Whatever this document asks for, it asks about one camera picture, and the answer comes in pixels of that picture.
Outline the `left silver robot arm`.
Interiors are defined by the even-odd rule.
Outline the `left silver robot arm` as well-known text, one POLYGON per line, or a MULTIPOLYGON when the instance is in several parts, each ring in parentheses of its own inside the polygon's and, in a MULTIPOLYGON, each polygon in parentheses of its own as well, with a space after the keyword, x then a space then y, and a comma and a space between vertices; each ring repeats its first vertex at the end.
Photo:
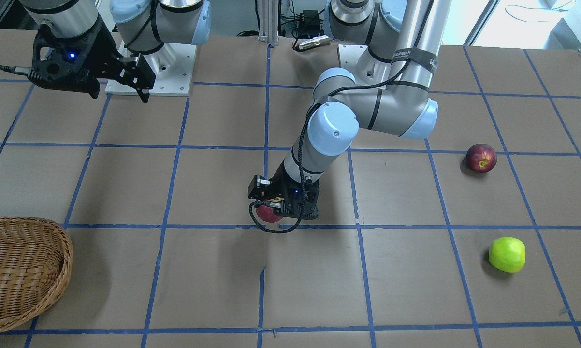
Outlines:
POLYGON ((365 51, 354 72, 334 67, 319 76, 295 143, 269 185, 257 185, 251 197, 276 216, 313 220, 321 176, 359 129, 428 137, 438 118, 428 91, 450 8, 449 0, 329 1, 326 34, 365 51))

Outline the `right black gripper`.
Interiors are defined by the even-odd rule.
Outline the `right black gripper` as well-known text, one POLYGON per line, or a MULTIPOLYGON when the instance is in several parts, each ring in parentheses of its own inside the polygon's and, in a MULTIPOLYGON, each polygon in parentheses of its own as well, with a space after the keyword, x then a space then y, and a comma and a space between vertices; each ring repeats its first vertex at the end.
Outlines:
POLYGON ((30 67, 0 65, 0 70, 27 76, 44 89, 87 93, 94 99, 99 95, 98 79, 110 78, 133 88, 143 103, 149 101, 156 80, 142 53, 121 57, 103 22, 73 38, 58 38, 48 24, 42 24, 34 38, 30 67))

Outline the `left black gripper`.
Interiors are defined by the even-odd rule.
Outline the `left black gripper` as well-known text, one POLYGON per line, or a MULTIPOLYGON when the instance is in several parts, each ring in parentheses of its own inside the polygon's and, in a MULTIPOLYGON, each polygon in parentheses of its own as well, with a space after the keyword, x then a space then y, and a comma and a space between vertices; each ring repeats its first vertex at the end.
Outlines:
POLYGON ((303 220, 315 220, 319 217, 320 212, 317 207, 317 200, 320 193, 320 181, 307 180, 305 190, 307 194, 306 201, 303 201, 302 184, 293 181, 287 175, 271 178, 269 185, 270 200, 281 198, 279 207, 273 207, 273 214, 287 218, 301 218, 303 220))

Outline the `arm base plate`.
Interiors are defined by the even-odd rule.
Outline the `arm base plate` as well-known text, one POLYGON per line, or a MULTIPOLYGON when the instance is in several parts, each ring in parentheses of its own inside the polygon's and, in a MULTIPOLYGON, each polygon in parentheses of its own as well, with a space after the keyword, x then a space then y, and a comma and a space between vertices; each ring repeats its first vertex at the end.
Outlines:
POLYGON ((160 51, 145 55, 156 74, 150 95, 188 97, 198 48, 197 45, 166 43, 160 51))
POLYGON ((355 86, 375 85, 398 73, 405 61, 392 64, 395 51, 393 42, 338 46, 340 66, 354 75, 355 86))

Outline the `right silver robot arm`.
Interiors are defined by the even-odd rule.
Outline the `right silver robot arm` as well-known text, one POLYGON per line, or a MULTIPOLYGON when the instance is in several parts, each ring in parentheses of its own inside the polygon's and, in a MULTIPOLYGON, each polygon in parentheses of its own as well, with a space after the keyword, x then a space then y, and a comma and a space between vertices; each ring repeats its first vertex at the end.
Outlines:
POLYGON ((122 37, 117 45, 91 0, 23 0, 39 25, 29 67, 0 69, 34 85, 96 99, 106 92, 189 96, 196 48, 206 44, 212 7, 208 0, 112 0, 112 20, 122 37))

